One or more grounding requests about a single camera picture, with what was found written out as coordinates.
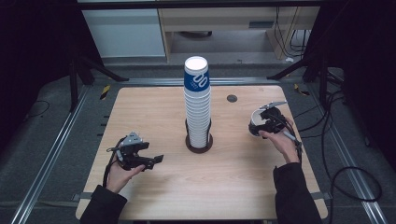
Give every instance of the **gray carpet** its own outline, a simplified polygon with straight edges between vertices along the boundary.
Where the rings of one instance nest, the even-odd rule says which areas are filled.
[[[210,67],[211,77],[266,77],[274,75],[284,68],[284,64],[234,64],[216,65]],[[137,66],[137,67],[110,67],[114,72],[125,77],[182,77],[182,66]],[[313,94],[305,96],[294,90],[293,84],[298,83],[301,90],[315,89],[318,84],[304,84],[300,69],[290,77],[284,77],[277,84],[282,87],[289,101],[293,116],[296,116],[316,105]],[[87,100],[78,115],[76,123],[64,144],[63,150],[53,167],[49,178],[38,198],[40,202],[70,202],[75,193],[79,193],[85,186],[85,181],[91,170],[96,149],[101,141],[107,118],[120,88],[125,87],[113,80],[95,72],[96,80],[88,91]],[[110,91],[105,100],[100,100],[103,87],[111,84]],[[62,78],[48,84],[42,89],[31,115],[43,114],[27,119],[15,134],[9,144],[7,153],[1,158],[0,173],[0,222],[9,223],[14,215],[18,202],[23,199],[27,190],[35,179],[41,164],[61,130],[63,122],[68,115],[70,106],[68,78]],[[330,91],[338,88],[330,86]],[[297,127],[302,129],[315,123],[321,118],[319,110],[313,109],[295,119]],[[336,101],[332,107],[334,126],[340,132],[349,152],[357,164],[372,173],[383,188],[383,196],[379,205],[389,223],[396,223],[396,175],[390,168],[381,152],[364,144],[364,135],[359,128],[359,123],[351,114],[348,105],[341,100]],[[321,125],[317,128],[300,133],[301,136],[317,135]],[[320,137],[303,138],[307,156],[312,164],[320,189],[324,192],[330,190],[330,181],[325,175],[321,158]],[[325,154],[329,171],[333,175],[336,170],[343,167],[340,156],[334,149],[334,143],[326,134]],[[337,184],[354,192],[347,175],[341,175]],[[349,199],[338,190],[334,195],[333,223],[372,223],[361,202]],[[27,223],[78,223],[75,218],[74,207],[50,207],[37,204],[30,214]]]

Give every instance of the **right hand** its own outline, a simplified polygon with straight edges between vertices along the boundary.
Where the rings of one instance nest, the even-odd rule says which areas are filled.
[[[293,122],[286,118],[290,127],[293,125]],[[296,146],[294,142],[289,139],[283,132],[288,132],[288,129],[285,127],[279,133],[268,133],[266,131],[259,131],[259,134],[262,137],[268,138],[276,147],[276,149],[283,155],[286,163],[290,162],[300,162],[297,156]]]

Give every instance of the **black sleeve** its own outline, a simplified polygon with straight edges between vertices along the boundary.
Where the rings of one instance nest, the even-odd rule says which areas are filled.
[[[306,187],[301,164],[288,163],[274,170],[276,215],[279,224],[322,223],[318,209]]]
[[[127,200],[119,194],[98,185],[91,201],[81,216],[81,224],[115,224]]]

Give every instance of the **wooden tabletop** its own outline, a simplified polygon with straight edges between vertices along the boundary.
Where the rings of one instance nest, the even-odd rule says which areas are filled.
[[[227,96],[237,97],[235,103]],[[84,192],[102,184],[110,158],[106,152],[135,131],[149,142],[142,157],[164,155],[163,162],[137,176],[121,191],[128,199],[120,219],[276,219],[275,166],[285,164],[269,140],[248,131],[251,113],[262,105],[284,101],[278,86],[212,86],[210,133],[213,146],[204,154],[186,147],[183,87],[121,89],[98,148]],[[292,119],[288,105],[278,107]],[[298,139],[300,136],[294,127]],[[311,192],[318,183],[303,153],[303,170]],[[89,200],[81,200],[80,218]],[[327,216],[323,200],[315,200]]]

